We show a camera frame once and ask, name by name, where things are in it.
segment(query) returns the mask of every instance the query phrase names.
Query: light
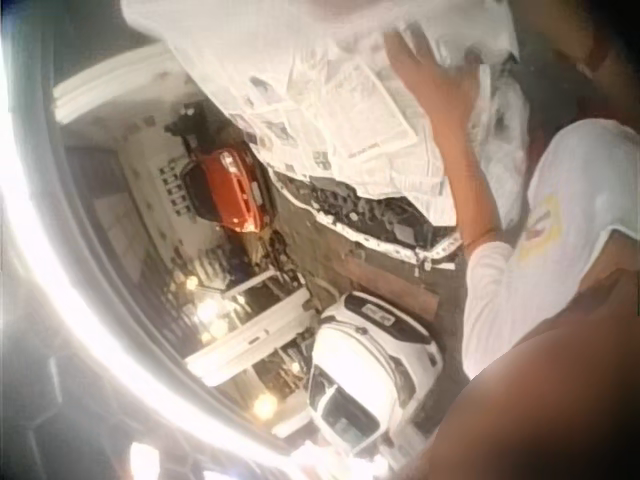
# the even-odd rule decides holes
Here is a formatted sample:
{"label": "light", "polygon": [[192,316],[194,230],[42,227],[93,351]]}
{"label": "light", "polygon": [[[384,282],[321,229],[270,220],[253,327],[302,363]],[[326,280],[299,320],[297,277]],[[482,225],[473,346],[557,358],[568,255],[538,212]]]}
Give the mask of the light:
{"label": "light", "polygon": [[157,480],[160,475],[160,452],[149,445],[132,443],[129,466],[133,480]]}
{"label": "light", "polygon": [[196,315],[203,322],[211,322],[220,312],[218,304],[210,298],[200,302],[196,309]]}
{"label": "light", "polygon": [[294,478],[304,478],[288,457],[221,422],[158,380],[117,340],[71,282],[34,204],[33,199],[40,198],[40,192],[30,190],[32,185],[27,183],[18,155],[3,59],[8,50],[2,47],[0,45],[0,187],[6,218],[33,278],[60,319],[84,345],[86,352],[90,352],[133,395],[168,422],[214,447],[242,452],[247,459],[281,468]]}
{"label": "light", "polygon": [[273,417],[278,409],[278,399],[270,393],[263,393],[253,404],[253,413],[260,420],[269,420]]}
{"label": "light", "polygon": [[213,339],[213,336],[209,332],[204,332],[200,335],[200,341],[202,343],[209,343]]}
{"label": "light", "polygon": [[184,286],[187,290],[193,292],[196,288],[198,288],[199,283],[200,280],[198,280],[198,277],[196,277],[195,275],[191,275],[190,277],[187,277],[187,281],[185,282]]}
{"label": "light", "polygon": [[218,340],[229,333],[229,324],[222,318],[216,318],[213,322],[211,322],[209,333],[211,333],[213,338]]}
{"label": "light", "polygon": [[204,480],[236,480],[235,478],[230,477],[229,475],[225,475],[224,473],[211,471],[202,472],[202,476],[204,477]]}

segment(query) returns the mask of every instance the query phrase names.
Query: newspaper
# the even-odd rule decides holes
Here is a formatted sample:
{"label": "newspaper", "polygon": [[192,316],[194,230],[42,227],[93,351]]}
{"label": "newspaper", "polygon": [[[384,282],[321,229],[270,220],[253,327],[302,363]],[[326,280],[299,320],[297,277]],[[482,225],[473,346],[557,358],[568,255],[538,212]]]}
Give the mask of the newspaper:
{"label": "newspaper", "polygon": [[347,162],[410,145],[416,136],[363,62],[345,63],[309,105]]}
{"label": "newspaper", "polygon": [[[499,65],[518,55],[506,2],[372,1],[357,15],[310,18],[305,2],[121,1],[129,22],[169,43],[262,162],[300,180],[347,182],[368,198],[404,195],[434,225],[455,225],[430,121],[392,71],[381,32],[411,21],[441,64],[460,64],[471,47]],[[225,22],[205,27],[211,15]],[[522,195],[528,112],[517,86],[487,69],[470,137],[508,225]]]}

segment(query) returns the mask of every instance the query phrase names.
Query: window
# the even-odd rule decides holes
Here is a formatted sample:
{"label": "window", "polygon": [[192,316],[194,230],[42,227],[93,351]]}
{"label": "window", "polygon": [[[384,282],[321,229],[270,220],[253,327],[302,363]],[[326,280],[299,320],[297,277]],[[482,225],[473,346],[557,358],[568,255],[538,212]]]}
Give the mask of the window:
{"label": "window", "polygon": [[188,165],[182,173],[182,182],[196,215],[211,222],[220,222],[204,167],[198,163]]}
{"label": "window", "polygon": [[309,404],[324,422],[352,448],[357,448],[380,428],[380,423],[318,365],[313,367]]}

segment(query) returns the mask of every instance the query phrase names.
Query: headlight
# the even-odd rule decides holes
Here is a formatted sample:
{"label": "headlight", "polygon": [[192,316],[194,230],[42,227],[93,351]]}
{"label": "headlight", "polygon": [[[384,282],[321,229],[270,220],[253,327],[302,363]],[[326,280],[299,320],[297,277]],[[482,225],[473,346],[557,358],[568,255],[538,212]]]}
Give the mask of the headlight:
{"label": "headlight", "polygon": [[222,152],[220,154],[220,161],[222,162],[222,165],[224,165],[224,168],[229,172],[238,173],[240,171],[238,163],[229,152]]}

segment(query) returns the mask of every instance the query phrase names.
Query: street light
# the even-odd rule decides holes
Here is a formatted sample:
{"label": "street light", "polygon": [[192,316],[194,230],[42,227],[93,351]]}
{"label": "street light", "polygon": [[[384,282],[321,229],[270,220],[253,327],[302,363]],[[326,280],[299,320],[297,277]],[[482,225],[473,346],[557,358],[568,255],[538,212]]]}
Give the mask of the street light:
{"label": "street light", "polygon": [[260,395],[253,404],[253,413],[260,420],[269,420],[278,409],[278,399],[269,392]]}
{"label": "street light", "polygon": [[200,280],[198,280],[198,277],[196,277],[195,275],[191,275],[190,277],[187,277],[184,286],[187,290],[193,292],[196,288],[198,288],[199,283]]}

